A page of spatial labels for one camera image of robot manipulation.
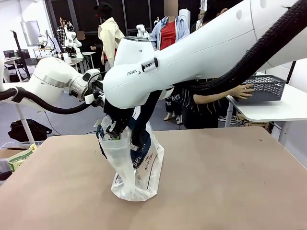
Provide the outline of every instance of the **tan tabletop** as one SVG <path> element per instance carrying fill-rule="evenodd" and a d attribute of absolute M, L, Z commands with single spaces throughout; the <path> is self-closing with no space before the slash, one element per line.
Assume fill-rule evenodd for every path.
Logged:
<path fill-rule="evenodd" d="M 1 230 L 301 230 L 307 172 L 264 129 L 155 132 L 158 195 L 120 200 L 95 135 L 47 139 L 0 187 Z"/>

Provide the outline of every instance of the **beige jacket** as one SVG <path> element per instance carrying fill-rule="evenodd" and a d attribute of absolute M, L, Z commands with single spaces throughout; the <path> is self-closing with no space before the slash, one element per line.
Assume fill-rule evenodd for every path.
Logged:
<path fill-rule="evenodd" d="M 98 37 L 103 43 L 103 51 L 106 54 L 110 67 L 113 67 L 115 49 L 118 48 L 119 42 L 124 37 L 124 34 L 120 31 L 114 19 L 109 18 L 99 26 Z"/>

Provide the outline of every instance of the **red shirt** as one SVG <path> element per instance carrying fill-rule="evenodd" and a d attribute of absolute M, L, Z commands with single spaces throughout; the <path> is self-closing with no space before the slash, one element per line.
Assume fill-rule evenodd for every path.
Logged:
<path fill-rule="evenodd" d="M 163 50 L 176 42 L 176 28 L 175 21 L 166 23 L 161 31 L 161 45 L 160 50 Z"/>

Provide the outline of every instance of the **chair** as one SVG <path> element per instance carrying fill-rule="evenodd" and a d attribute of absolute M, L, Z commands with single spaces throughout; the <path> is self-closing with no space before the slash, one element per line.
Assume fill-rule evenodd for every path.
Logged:
<path fill-rule="evenodd" d="M 27 49 L 22 49 L 21 52 L 24 55 L 24 59 L 30 58 L 30 54 L 29 54 L 29 51 Z M 7 50 L 7 51 L 4 51 L 3 53 L 4 53 L 5 57 L 7 55 L 8 58 L 11 58 L 11 57 L 14 56 L 14 51 L 13 50 Z M 20 54 L 19 51 L 17 51 L 17 56 L 19 58 L 21 58 L 21 54 Z M 23 62 L 21 60 L 16 60 L 15 63 L 16 63 L 16 67 L 17 67 L 18 72 L 19 72 L 19 69 L 23 69 L 23 71 L 26 73 L 26 71 L 24 69 Z M 7 69 L 8 70 L 14 70 L 15 66 L 11 65 L 11 66 L 7 67 Z"/>

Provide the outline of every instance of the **denim jacket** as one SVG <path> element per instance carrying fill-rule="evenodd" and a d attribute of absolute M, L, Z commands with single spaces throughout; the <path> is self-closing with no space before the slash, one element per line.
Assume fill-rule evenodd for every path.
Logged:
<path fill-rule="evenodd" d="M 158 24 L 154 27 L 149 41 L 152 42 L 154 49 L 160 50 L 161 46 L 161 31 L 166 26 L 168 17 L 164 17 Z M 187 23 L 183 20 L 183 18 L 177 16 L 176 17 L 176 42 L 181 39 L 187 37 L 190 34 Z"/>

